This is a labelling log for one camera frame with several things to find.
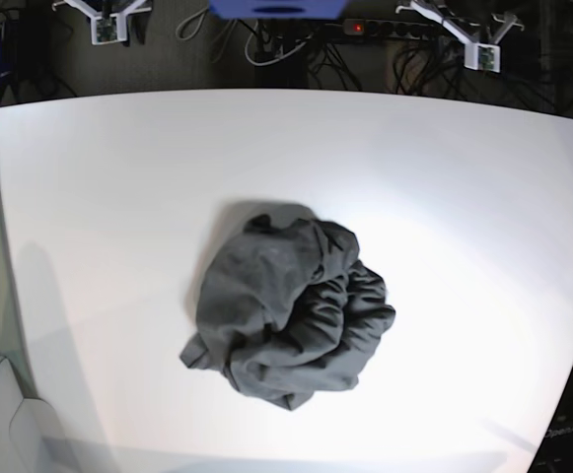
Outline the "blue box overhead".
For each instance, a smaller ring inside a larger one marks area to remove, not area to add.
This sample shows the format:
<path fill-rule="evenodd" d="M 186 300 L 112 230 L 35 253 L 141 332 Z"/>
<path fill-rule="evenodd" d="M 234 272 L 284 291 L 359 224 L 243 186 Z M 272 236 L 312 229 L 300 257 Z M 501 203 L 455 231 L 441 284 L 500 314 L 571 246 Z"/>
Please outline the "blue box overhead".
<path fill-rule="evenodd" d="M 336 19 L 346 0 L 211 0 L 222 19 Z"/>

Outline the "grey bin corner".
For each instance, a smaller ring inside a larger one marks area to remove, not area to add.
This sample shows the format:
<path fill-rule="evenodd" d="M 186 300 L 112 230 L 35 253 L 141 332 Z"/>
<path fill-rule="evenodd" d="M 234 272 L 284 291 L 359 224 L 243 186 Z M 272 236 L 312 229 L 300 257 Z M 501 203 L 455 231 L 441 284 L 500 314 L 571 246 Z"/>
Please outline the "grey bin corner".
<path fill-rule="evenodd" d="M 55 410 L 22 394 L 0 358 L 0 472 L 77 472 Z"/>

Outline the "dark grey t-shirt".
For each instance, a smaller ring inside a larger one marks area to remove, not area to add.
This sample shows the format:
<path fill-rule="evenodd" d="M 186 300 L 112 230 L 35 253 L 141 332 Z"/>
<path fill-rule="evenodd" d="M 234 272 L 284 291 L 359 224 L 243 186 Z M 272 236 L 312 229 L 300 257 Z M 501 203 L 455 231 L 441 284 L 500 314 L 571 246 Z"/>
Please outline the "dark grey t-shirt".
<path fill-rule="evenodd" d="M 395 319 L 384 279 L 359 253 L 334 222 L 249 220 L 204 273 L 180 360 L 288 411 L 354 388 Z"/>

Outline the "black power strip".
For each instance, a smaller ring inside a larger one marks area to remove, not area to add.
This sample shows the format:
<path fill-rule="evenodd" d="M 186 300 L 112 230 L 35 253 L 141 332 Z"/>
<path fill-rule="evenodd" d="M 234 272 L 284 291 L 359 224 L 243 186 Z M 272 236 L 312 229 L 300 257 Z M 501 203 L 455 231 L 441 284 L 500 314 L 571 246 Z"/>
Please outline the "black power strip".
<path fill-rule="evenodd" d="M 346 19 L 342 28 L 346 35 L 367 39 L 430 40 L 440 34 L 435 26 L 388 20 Z"/>

